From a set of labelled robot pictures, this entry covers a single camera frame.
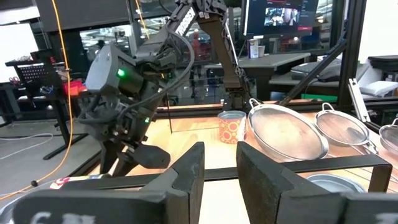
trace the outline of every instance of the strainer handle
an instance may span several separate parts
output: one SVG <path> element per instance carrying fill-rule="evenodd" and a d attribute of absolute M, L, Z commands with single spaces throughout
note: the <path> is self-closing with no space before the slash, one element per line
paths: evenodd
<path fill-rule="evenodd" d="M 335 110 L 335 109 L 331 106 L 330 103 L 322 103 L 322 110 L 323 110 L 323 111 L 325 110 L 325 105 L 329 106 L 329 108 L 330 108 L 331 110 Z"/>
<path fill-rule="evenodd" d="M 261 103 L 258 102 L 256 99 L 251 98 L 251 99 L 249 100 L 249 104 L 250 104 L 251 108 L 253 108 L 253 107 L 257 106 L 257 105 L 260 105 Z"/>

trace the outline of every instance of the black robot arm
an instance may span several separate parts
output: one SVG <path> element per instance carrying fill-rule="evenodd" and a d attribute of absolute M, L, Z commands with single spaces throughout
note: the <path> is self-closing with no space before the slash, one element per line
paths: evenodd
<path fill-rule="evenodd" d="M 245 110 L 249 85 L 226 26 L 226 6 L 222 1 L 179 1 L 178 7 L 159 33 L 131 58 L 113 45 L 103 47 L 90 67 L 88 91 L 98 97 L 83 113 L 80 122 L 102 146 L 101 173 L 109 172 L 117 158 L 114 176 L 126 175 L 138 164 L 149 169 L 166 168 L 170 155 L 155 146 L 143 145 L 147 129 L 166 93 L 181 85 L 194 62 L 194 52 L 185 36 L 196 21 L 207 32 L 224 68 L 224 87 L 228 93 L 226 110 Z M 183 42 L 189 49 L 190 63 L 171 84 L 163 85 L 161 75 L 175 69 L 183 60 Z"/>

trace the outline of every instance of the orange patterned cup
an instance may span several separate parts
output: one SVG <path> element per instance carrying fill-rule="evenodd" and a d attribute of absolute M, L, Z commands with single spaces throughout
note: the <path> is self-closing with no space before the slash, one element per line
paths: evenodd
<path fill-rule="evenodd" d="M 224 111 L 218 114 L 219 139 L 223 143 L 236 144 L 246 139 L 246 113 Z"/>

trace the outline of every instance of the monitor screen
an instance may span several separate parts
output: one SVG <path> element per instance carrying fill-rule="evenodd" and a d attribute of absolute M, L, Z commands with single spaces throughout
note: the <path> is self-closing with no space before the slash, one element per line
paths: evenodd
<path fill-rule="evenodd" d="M 247 39 L 311 35 L 318 0 L 246 0 L 243 35 Z"/>

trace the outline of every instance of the mesh strainer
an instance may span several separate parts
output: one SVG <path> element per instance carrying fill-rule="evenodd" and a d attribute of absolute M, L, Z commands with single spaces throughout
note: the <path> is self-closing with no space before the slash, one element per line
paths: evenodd
<path fill-rule="evenodd" d="M 272 156 L 301 161 L 328 154 L 327 139 L 303 115 L 283 106 L 260 104 L 255 99 L 249 102 L 250 128 L 262 149 Z"/>
<path fill-rule="evenodd" d="M 369 139 L 369 129 L 360 120 L 340 111 L 335 111 L 329 103 L 322 104 L 322 111 L 315 116 L 317 127 L 336 146 L 365 146 L 377 154 L 378 150 Z"/>
<path fill-rule="evenodd" d="M 398 119 L 392 124 L 384 125 L 379 130 L 380 143 L 388 151 L 398 154 Z"/>

